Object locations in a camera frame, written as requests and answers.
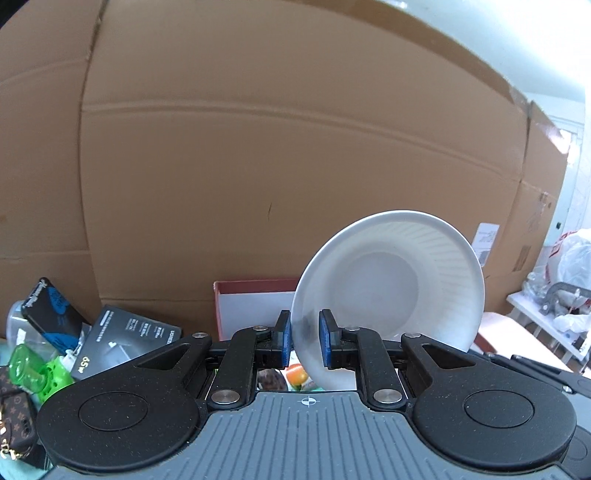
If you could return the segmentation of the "white plastic bowl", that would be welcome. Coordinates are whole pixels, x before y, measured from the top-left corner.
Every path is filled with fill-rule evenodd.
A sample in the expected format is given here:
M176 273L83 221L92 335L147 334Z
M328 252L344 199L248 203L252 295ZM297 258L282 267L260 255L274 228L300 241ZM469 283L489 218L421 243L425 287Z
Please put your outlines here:
M382 212L339 231L305 267L290 307L294 350L315 385L352 390L352 371L322 361L322 310L341 327L369 328L385 340L421 333L467 351L484 304L479 259L455 227L427 213Z

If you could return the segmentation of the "brown monogram phone case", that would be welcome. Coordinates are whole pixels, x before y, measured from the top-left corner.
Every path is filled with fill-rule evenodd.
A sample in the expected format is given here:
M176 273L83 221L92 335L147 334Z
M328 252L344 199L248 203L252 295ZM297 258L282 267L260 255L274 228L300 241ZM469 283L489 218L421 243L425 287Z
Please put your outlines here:
M7 366L1 367L0 381L1 456L19 460L37 445L36 408L29 395L10 380Z

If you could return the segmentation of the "dark red cardboard box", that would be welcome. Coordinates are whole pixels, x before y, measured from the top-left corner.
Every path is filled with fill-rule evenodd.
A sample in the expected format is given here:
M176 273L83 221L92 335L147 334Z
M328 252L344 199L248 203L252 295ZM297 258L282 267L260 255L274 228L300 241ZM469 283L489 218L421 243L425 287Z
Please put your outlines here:
M213 284L217 332L229 340L239 330L256 325L272 327L280 312L293 306L298 280L259 279L216 281ZM397 323L392 313L377 318L371 306L360 313L351 308L339 313L338 302L322 298L312 307L315 312L329 308L341 326L360 326L378 332L385 340L398 341L402 334L416 332L466 351L478 335L484 313L485 284L481 277L465 286L451 287L440 300L419 303L411 309L417 319Z

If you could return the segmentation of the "white side table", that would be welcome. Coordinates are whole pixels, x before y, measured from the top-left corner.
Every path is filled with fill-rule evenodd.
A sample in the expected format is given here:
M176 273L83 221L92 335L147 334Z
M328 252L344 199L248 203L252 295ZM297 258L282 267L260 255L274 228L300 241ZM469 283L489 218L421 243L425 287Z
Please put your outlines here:
M557 354L564 364L576 362L579 371L586 367L590 358L590 339L586 334L559 331L554 325L555 317L542 313L540 306L522 292L513 293L506 300L512 307L509 317Z

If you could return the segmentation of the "black charger box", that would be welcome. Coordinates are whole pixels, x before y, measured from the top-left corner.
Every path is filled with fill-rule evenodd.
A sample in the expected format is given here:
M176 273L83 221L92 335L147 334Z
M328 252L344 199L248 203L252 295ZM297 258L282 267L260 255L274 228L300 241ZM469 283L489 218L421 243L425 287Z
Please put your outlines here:
M106 305L85 337L70 374L76 381L84 380L181 336L178 326Z

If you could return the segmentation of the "white plastic bag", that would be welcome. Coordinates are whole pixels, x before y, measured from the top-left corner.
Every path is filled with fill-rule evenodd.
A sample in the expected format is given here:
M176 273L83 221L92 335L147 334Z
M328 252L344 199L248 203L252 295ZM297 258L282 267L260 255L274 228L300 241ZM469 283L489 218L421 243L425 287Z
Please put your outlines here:
M523 293L561 333L590 331L590 229L563 234L543 267L531 271Z

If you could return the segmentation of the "black blue card package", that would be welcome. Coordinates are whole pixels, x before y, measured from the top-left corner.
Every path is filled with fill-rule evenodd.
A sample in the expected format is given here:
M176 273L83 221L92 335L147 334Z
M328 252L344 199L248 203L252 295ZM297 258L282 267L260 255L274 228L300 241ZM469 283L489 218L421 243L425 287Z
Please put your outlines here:
M75 351L90 324L46 277L41 277L21 305L24 318L60 354Z

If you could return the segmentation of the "brown cardboard surround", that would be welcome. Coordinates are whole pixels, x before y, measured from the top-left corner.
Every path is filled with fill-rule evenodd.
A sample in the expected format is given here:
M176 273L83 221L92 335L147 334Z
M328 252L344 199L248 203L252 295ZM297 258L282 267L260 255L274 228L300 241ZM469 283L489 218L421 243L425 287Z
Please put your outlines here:
M559 130L380 1L1 6L1 308L49 278L214 332L219 280L296 278L335 232L420 210L499 232L486 306L538 256Z

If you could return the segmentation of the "green mosquito repellent device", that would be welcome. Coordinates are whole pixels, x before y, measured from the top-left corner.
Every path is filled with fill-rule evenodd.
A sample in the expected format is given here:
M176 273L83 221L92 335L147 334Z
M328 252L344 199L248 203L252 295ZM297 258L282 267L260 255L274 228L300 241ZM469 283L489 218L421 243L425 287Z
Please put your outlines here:
M10 380L36 396L41 404L74 383L59 357L45 362L25 344L17 345L13 350L8 370Z

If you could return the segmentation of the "teal cloth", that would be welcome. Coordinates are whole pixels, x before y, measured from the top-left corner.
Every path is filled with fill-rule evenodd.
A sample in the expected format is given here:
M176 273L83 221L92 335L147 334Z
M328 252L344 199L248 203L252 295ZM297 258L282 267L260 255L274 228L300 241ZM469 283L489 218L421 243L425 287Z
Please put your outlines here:
M0 346L0 364L7 365L11 354L11 349L6 340L1 340ZM0 474L4 480L38 480L41 479L46 471L35 468L22 461L13 461L11 459L0 460Z

